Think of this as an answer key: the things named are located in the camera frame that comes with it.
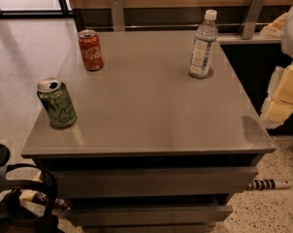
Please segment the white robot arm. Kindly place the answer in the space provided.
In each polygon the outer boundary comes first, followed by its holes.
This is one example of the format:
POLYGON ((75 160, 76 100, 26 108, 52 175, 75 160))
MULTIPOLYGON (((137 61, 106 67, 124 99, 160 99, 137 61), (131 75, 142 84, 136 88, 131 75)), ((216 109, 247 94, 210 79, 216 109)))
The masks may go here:
MULTIPOLYGON (((293 6, 265 26, 260 35, 279 38, 281 51, 293 59, 293 6)), ((271 75, 260 114, 266 129, 275 129, 284 124, 293 114, 293 61, 285 68, 277 66, 271 75)))

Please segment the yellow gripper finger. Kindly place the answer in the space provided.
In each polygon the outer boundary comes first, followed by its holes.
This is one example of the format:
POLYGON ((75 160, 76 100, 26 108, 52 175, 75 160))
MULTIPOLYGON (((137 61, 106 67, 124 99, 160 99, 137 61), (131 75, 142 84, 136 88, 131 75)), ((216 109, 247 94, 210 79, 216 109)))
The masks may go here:
POLYGON ((273 22, 264 26, 260 31, 262 37, 279 38, 281 36, 283 24, 285 22, 287 13, 277 17, 273 22))
POLYGON ((266 129, 275 129, 293 114, 293 63, 275 68, 267 92, 260 120, 266 129))

